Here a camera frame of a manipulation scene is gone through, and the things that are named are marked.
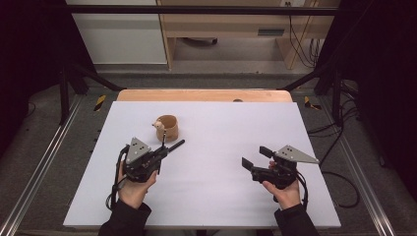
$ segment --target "white cabinet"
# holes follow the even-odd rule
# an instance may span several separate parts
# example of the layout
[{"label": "white cabinet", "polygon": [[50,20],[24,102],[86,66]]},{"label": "white cabinet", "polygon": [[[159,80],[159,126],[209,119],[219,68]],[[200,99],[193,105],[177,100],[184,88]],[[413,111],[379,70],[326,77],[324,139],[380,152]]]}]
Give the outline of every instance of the white cabinet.
[{"label": "white cabinet", "polygon": [[[156,5],[154,0],[67,0],[71,5]],[[157,14],[73,14],[94,64],[166,64]]]}]

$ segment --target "white panel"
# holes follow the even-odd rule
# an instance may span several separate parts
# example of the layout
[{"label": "white panel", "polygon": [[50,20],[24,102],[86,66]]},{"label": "white panel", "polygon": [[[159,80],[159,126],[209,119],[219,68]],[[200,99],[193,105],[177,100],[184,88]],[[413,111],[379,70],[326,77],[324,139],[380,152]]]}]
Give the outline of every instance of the white panel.
[{"label": "white panel", "polygon": [[[268,167],[259,147],[278,150],[285,145],[314,156],[292,102],[114,102],[64,225],[98,227],[108,220],[104,201],[120,149],[132,137],[159,148],[151,124],[163,114],[177,116],[179,140],[185,144],[162,161],[156,184],[149,189],[148,228],[277,227],[273,212],[278,204],[252,181],[241,158]],[[307,180],[308,213],[314,224],[340,226],[319,166],[299,163],[298,170]]]},{"label": "white panel", "polygon": [[[154,0],[67,0],[84,5],[155,5]],[[159,17],[73,14],[94,64],[166,64]]]}]

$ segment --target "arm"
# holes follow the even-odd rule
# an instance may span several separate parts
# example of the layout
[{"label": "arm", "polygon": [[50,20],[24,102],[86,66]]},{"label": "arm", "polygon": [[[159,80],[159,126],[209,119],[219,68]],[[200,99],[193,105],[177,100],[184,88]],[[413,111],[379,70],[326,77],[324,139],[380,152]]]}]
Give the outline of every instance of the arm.
[{"label": "arm", "polygon": [[[123,178],[121,173],[120,170],[119,181]],[[99,236],[144,235],[144,227],[151,210],[143,201],[149,187],[156,182],[156,174],[157,171],[153,171],[146,183],[125,180],[124,186],[118,192],[119,201],[116,208],[112,211],[110,219],[101,225]]]},{"label": "arm", "polygon": [[301,205],[298,180],[283,190],[275,188],[268,181],[264,181],[263,185],[276,197],[282,208],[278,209],[274,216],[283,236],[319,235],[310,216]]}]

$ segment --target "power outlet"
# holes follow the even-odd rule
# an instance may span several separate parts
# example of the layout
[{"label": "power outlet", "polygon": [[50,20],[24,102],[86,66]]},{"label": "power outlet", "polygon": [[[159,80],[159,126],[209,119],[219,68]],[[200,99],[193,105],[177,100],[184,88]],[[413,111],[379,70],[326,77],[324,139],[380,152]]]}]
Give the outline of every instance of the power outlet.
[{"label": "power outlet", "polygon": [[289,3],[289,7],[303,7],[306,0],[281,0],[279,7],[288,7],[285,3]]}]

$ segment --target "black sleeve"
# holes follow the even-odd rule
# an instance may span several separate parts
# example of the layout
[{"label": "black sleeve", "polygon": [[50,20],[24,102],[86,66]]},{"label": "black sleeve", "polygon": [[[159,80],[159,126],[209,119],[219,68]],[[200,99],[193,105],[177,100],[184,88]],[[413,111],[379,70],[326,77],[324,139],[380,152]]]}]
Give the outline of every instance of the black sleeve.
[{"label": "black sleeve", "polygon": [[134,209],[119,200],[110,219],[101,225],[98,236],[142,236],[150,212],[146,204]]},{"label": "black sleeve", "polygon": [[275,212],[276,223],[282,236],[318,236],[319,232],[314,226],[310,216],[303,206],[297,205],[285,210]]}]

